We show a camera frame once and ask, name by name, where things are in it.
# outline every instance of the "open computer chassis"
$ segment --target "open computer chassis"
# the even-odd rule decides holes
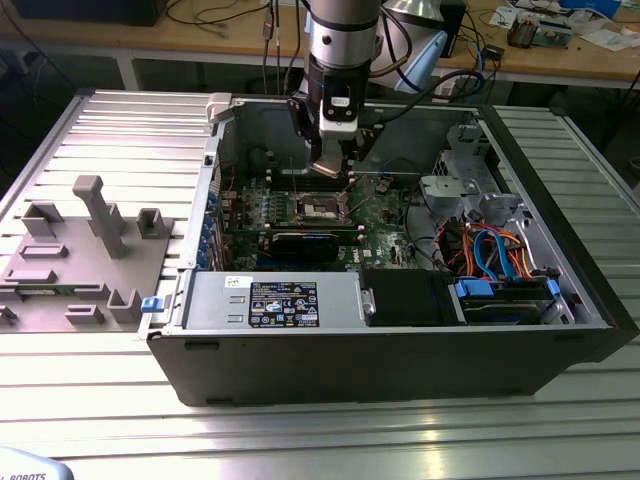
[[[331,179],[283,100],[229,108],[141,327],[184,403],[527,395],[637,334],[516,139],[533,112],[418,107]]]

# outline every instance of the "circuit board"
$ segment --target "circuit board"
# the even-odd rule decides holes
[[[367,176],[349,191],[273,191],[252,179],[226,203],[226,269],[235,271],[353,271],[418,268],[402,223],[403,195],[391,179]],[[335,241],[329,262],[275,260],[280,236]]]

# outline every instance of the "warning label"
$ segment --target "warning label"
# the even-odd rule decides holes
[[[251,284],[251,315],[254,328],[320,326],[315,282]]]

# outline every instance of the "blue latch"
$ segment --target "blue latch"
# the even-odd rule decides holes
[[[493,297],[493,288],[488,280],[464,278],[455,285],[458,298]]]
[[[140,311],[142,313],[164,312],[164,297],[145,297],[142,299]]]
[[[553,298],[558,298],[560,296],[560,285],[558,285],[558,282],[549,279],[547,280],[547,287],[549,288],[551,295],[553,295]]]

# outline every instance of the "wooden workbench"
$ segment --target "wooden workbench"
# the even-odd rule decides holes
[[[226,0],[196,0],[204,8],[224,5]],[[487,9],[501,5],[500,0],[470,0],[471,15],[487,43],[505,49],[498,79],[537,83],[602,86],[625,88],[640,67],[640,49],[610,52],[579,37],[571,40],[568,49],[534,47],[529,50],[507,46],[507,30],[490,27],[491,14]],[[259,0],[241,0],[237,5],[220,10],[220,18],[231,16],[260,6]],[[292,7],[281,7],[281,55],[283,62],[293,55],[296,45],[295,12]],[[179,4],[174,16],[191,20],[188,1]],[[264,13],[251,13],[227,23],[226,38],[204,31],[193,25],[183,25],[163,15],[154,27],[130,27],[114,24],[63,22],[54,20],[22,20],[16,18],[38,44],[50,51],[61,53],[110,56],[118,61],[125,87],[137,89],[137,80],[131,60],[155,58],[220,63],[260,64],[264,49],[262,23]],[[640,21],[640,14],[627,9],[618,12],[616,20]],[[301,15],[304,26],[304,15]],[[6,18],[0,17],[0,49],[24,49],[26,43]],[[275,41],[270,54],[275,54]],[[302,64],[303,48],[296,64]],[[436,73],[447,73],[468,68],[474,63],[464,42],[458,42],[454,55],[438,62]]]

